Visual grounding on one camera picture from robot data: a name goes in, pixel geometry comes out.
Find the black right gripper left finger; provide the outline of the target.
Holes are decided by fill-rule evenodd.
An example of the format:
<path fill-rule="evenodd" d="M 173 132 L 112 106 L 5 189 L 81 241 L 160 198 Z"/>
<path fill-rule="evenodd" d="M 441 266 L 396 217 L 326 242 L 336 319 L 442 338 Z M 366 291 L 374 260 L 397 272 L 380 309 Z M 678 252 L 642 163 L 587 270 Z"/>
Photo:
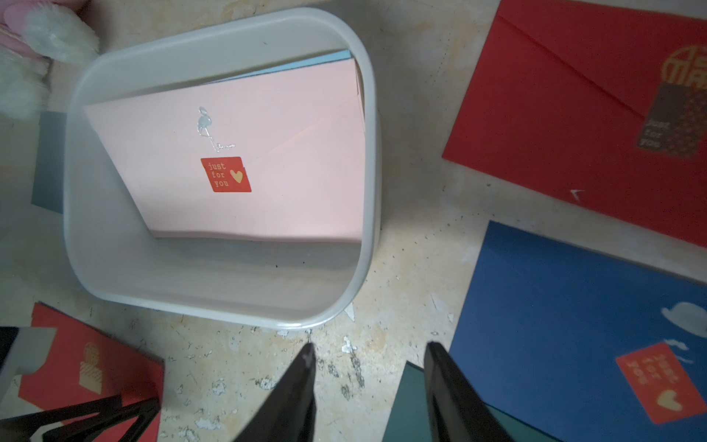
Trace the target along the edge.
<path fill-rule="evenodd" d="M 315 346 L 307 343 L 235 441 L 312 441 L 316 369 Z"/>

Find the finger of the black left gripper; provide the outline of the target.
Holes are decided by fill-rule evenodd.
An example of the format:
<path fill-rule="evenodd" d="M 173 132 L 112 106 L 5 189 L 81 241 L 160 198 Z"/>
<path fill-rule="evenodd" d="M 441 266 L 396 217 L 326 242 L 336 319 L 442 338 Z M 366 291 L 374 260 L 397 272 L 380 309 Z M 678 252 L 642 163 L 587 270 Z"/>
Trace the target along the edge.
<path fill-rule="evenodd" d="M 2 419 L 1 436 L 32 436 L 40 427 L 116 410 L 121 406 L 122 396 L 116 395 L 88 403 Z"/>
<path fill-rule="evenodd" d="M 120 438 L 120 441 L 138 441 L 159 411 L 158 399 L 140 401 L 139 403 L 101 412 L 96 416 L 50 430 L 42 436 L 42 440 L 61 442 L 94 441 L 110 428 L 133 421 L 132 425 Z"/>

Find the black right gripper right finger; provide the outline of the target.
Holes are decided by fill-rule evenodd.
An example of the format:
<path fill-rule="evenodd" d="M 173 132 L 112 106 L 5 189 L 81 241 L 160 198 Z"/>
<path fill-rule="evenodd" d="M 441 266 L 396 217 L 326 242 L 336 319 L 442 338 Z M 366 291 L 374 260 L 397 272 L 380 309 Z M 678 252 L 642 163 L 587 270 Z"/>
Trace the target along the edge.
<path fill-rule="evenodd" d="M 442 344 L 426 345 L 423 373 L 432 440 L 513 441 Z"/>

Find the white plastic storage box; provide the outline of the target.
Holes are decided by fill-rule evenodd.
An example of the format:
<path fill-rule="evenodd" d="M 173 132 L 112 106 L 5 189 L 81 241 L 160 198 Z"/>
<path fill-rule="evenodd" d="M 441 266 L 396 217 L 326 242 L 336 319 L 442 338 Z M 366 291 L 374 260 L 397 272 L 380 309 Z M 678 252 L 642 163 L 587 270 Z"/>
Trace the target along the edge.
<path fill-rule="evenodd" d="M 361 243 L 155 239 L 83 107 L 329 50 L 351 51 L 362 75 Z M 328 9 L 283 9 L 105 53 L 77 82 L 68 106 L 64 244 L 79 282 L 105 300 L 270 329 L 319 326 L 344 311 L 366 281 L 379 241 L 381 186 L 373 64 L 361 32 Z"/>

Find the pink envelope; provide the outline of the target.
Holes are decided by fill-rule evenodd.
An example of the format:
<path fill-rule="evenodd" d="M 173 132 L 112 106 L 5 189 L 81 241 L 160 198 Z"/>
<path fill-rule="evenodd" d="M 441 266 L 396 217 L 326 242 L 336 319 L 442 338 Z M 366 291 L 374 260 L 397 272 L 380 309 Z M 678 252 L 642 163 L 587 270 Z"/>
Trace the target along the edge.
<path fill-rule="evenodd" d="M 157 238 L 362 238 L 366 129 L 353 59 L 85 114 Z"/>

